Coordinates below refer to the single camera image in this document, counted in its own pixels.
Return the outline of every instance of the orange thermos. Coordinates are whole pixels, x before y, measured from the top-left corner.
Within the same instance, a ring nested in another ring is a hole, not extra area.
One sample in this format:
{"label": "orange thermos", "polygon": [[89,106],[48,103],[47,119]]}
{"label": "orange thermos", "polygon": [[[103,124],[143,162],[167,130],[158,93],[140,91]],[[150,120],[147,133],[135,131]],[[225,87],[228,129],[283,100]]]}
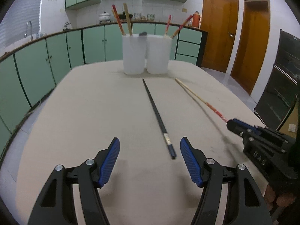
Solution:
{"label": "orange thermos", "polygon": [[198,11],[196,11],[193,15],[192,26],[199,28],[199,23],[200,23],[200,14],[198,13]]}

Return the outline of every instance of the table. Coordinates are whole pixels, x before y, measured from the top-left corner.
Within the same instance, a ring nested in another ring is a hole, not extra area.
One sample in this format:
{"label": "table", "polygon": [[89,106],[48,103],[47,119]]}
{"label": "table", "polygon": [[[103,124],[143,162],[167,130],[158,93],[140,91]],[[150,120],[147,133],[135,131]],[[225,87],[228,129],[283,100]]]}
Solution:
{"label": "table", "polygon": [[[56,165],[78,166],[106,149],[114,137],[120,140],[120,154],[109,182],[99,190],[112,225],[191,222],[202,189],[192,182],[180,153],[184,136],[221,165],[244,163],[263,192],[267,182],[242,153],[242,139],[228,131],[207,106],[194,101],[174,78],[228,119],[263,126],[232,92],[201,68],[182,61],[170,61],[164,76],[128,76],[122,69],[122,61],[76,67],[50,95],[20,161],[16,204],[24,222]],[[176,160],[169,156],[142,78],[169,132]],[[226,198],[224,185],[216,224],[222,224]],[[74,202],[78,223],[85,224],[77,185]]]}

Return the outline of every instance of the metal screw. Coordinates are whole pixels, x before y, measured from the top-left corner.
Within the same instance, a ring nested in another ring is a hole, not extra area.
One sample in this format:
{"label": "metal screw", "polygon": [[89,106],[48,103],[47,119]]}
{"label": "metal screw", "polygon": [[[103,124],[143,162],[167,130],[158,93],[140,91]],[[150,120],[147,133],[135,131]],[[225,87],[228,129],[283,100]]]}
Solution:
{"label": "metal screw", "polygon": [[62,170],[62,168],[63,168],[62,165],[57,165],[57,166],[55,167],[55,170],[56,170],[56,171],[60,171],[60,170]]}
{"label": "metal screw", "polygon": [[95,161],[93,159],[88,159],[85,162],[87,165],[93,165],[95,163]]}
{"label": "metal screw", "polygon": [[238,165],[238,168],[241,169],[241,170],[245,170],[246,169],[246,166],[244,164],[239,164]]}
{"label": "metal screw", "polygon": [[212,164],[214,164],[214,163],[215,163],[215,160],[214,160],[214,159],[211,159],[211,158],[209,158],[209,159],[206,159],[206,162],[207,162],[208,164],[212,165]]}

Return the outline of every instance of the tile floor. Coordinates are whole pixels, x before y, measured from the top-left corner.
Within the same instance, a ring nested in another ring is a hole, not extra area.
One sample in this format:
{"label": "tile floor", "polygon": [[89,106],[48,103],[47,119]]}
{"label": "tile floor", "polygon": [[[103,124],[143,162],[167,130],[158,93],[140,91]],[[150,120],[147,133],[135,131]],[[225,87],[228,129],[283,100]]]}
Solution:
{"label": "tile floor", "polygon": [[[255,101],[233,78],[230,77],[230,75],[208,68],[202,69],[226,86],[253,111],[254,107],[256,106]],[[16,181],[20,159],[28,136],[45,103],[46,100],[34,110],[34,112],[22,125],[21,129],[11,143],[9,150],[7,151],[0,170],[0,196],[3,202],[6,204],[8,210],[20,225],[25,225],[25,223],[20,220],[15,204]]]}

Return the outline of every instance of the white pot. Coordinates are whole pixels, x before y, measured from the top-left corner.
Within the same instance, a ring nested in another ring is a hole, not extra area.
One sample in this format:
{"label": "white pot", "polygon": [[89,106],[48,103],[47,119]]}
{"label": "white pot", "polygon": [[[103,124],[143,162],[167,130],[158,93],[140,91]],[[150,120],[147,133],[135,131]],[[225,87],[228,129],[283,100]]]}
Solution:
{"label": "white pot", "polygon": [[102,13],[99,15],[99,22],[107,22],[107,21],[110,21],[110,14],[109,13]]}

